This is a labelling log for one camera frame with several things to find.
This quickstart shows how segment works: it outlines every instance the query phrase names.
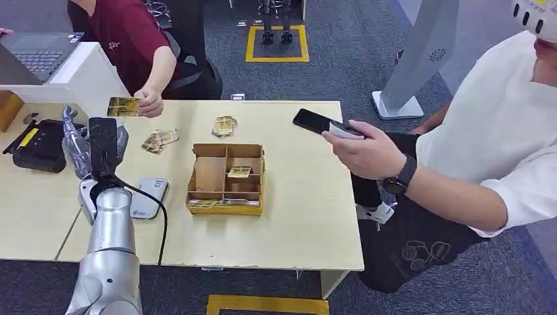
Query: laptop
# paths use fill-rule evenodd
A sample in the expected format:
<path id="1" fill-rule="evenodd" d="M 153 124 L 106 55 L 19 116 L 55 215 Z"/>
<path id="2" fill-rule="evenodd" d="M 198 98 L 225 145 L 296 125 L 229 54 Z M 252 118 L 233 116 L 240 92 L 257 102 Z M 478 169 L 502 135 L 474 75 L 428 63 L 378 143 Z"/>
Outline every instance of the laptop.
<path id="1" fill-rule="evenodd" d="M 78 46 L 83 33 L 0 35 L 0 84 L 46 83 Z"/>

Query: speaker grille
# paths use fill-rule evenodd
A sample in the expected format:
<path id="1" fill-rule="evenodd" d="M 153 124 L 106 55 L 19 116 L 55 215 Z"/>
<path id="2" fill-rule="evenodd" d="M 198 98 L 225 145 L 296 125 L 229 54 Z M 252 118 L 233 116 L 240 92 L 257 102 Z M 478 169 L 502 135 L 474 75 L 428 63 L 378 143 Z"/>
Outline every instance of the speaker grille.
<path id="1" fill-rule="evenodd" d="M 430 62 L 439 62 L 447 56 L 447 49 L 437 48 L 430 54 Z"/>

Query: cardboard box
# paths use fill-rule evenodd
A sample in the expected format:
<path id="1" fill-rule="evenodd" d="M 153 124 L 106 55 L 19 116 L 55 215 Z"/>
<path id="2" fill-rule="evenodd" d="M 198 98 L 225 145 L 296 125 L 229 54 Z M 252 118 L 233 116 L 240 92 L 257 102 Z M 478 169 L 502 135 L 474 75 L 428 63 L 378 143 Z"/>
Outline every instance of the cardboard box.
<path id="1" fill-rule="evenodd" d="M 192 214 L 261 215 L 265 191 L 265 159 L 258 144 L 194 144 L 196 161 L 188 183 L 186 206 Z M 247 178 L 228 176 L 234 166 L 248 166 Z M 195 207 L 192 200 L 216 200 Z M 238 204 L 248 201 L 251 205 Z"/>
<path id="2" fill-rule="evenodd" d="M 11 91 L 0 91 L 0 131 L 5 133 L 19 113 L 23 101 Z"/>

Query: shoe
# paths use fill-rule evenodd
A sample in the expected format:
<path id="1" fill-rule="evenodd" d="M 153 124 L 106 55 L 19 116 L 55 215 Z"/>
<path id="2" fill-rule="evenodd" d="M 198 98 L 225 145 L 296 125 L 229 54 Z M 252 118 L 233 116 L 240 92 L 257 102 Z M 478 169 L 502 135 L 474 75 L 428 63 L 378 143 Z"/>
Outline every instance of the shoe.
<path id="1" fill-rule="evenodd" d="M 283 43 L 291 43 L 292 42 L 292 34 L 289 31 L 282 33 L 282 42 Z"/>
<path id="2" fill-rule="evenodd" d="M 378 207 L 363 207 L 356 204 L 356 216 L 358 220 L 373 220 L 380 224 L 385 224 L 393 215 L 396 203 L 388 205 L 381 203 Z"/>
<path id="3" fill-rule="evenodd" d="M 372 213 L 376 211 L 377 207 L 364 207 L 356 203 L 356 217 L 358 217 L 358 220 L 373 220 Z"/>
<path id="4" fill-rule="evenodd" d="M 266 31 L 263 33 L 263 44 L 269 45 L 274 41 L 275 35 L 271 31 Z"/>

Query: white kiosk stand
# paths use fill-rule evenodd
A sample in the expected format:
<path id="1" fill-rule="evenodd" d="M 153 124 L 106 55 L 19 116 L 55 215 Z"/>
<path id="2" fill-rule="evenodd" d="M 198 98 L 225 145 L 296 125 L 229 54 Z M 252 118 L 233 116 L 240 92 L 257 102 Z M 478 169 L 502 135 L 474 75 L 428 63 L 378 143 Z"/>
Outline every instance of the white kiosk stand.
<path id="1" fill-rule="evenodd" d="M 383 91 L 372 93 L 381 119 L 422 117 L 416 92 L 455 49 L 459 0 L 422 0 L 404 53 Z"/>

